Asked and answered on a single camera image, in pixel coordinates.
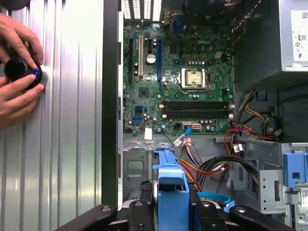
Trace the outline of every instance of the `blue sata port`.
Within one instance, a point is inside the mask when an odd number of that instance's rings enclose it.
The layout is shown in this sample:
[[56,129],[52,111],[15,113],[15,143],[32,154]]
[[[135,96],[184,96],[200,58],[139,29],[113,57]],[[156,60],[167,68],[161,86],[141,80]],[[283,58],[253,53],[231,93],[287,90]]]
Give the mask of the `blue sata port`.
[[143,113],[143,106],[135,106],[135,113],[142,114]]
[[131,119],[133,123],[141,123],[142,122],[142,117],[134,117]]

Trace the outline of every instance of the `ram slot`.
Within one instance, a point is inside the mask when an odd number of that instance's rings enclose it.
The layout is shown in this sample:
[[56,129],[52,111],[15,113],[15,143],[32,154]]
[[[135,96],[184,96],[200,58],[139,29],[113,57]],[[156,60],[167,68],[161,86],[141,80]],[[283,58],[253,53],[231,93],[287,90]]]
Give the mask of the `ram slot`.
[[143,42],[144,42],[144,36],[140,35],[138,39],[138,76],[142,77],[143,76]]
[[134,76],[134,40],[129,39],[128,42],[128,80],[131,83]]
[[162,80],[162,41],[161,39],[157,40],[157,82]]
[[200,111],[164,111],[163,118],[168,119],[223,119],[229,118],[227,111],[213,111],[213,112],[200,112]]
[[209,109],[227,109],[229,107],[229,102],[188,102],[188,101],[174,101],[169,102],[165,101],[162,108],[168,110],[188,110],[198,108],[200,110],[209,110]]

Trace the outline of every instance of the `blue plastic bracket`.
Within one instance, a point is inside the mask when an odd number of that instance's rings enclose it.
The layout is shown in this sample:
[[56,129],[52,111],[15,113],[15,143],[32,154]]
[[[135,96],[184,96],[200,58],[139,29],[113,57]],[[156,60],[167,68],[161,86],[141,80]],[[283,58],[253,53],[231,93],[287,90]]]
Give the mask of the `blue plastic bracket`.
[[305,182],[308,182],[308,153],[284,153],[284,186],[293,188],[295,184]]
[[[169,149],[156,151],[158,171],[158,230],[189,230],[189,188],[185,171]],[[174,186],[166,190],[165,185]]]

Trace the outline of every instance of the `gray metal wall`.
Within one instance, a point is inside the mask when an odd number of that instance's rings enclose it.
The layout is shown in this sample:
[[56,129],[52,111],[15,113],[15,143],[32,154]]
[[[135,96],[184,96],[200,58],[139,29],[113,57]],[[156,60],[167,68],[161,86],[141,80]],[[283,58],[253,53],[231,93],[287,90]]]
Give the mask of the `gray metal wall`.
[[0,230],[53,231],[101,202],[103,0],[2,12],[34,30],[49,82],[31,119],[0,130]]

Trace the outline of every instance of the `motherboard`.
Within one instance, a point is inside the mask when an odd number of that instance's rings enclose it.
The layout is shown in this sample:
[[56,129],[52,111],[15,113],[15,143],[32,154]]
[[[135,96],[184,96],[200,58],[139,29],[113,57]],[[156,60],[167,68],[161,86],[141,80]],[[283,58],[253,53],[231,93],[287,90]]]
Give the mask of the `motherboard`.
[[124,131],[223,133],[233,118],[231,29],[124,27]]

